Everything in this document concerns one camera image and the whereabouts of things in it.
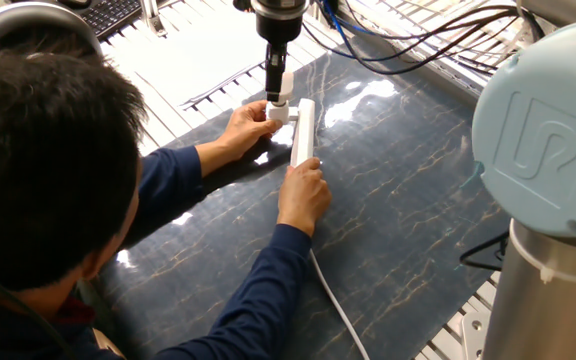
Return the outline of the person's right hand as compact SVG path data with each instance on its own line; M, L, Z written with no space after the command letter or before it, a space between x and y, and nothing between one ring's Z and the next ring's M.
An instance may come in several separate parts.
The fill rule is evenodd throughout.
M313 157L297 167L289 166L279 192L277 223L292 226L309 237L332 200L320 164Z

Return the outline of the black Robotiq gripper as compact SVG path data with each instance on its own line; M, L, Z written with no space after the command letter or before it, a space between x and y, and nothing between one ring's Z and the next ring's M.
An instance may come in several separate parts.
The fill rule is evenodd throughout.
M277 20L262 15L256 16L257 33L267 41L265 91L269 102L279 100L285 71L287 43L296 39L301 31L302 18Z

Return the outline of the person's left hand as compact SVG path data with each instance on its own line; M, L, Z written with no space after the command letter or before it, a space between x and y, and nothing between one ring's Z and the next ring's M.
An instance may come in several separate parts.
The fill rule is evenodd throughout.
M266 118L266 105L266 100L259 100L235 109L220 137L195 147L203 178L240 160L261 138L270 137L283 126L279 120Z

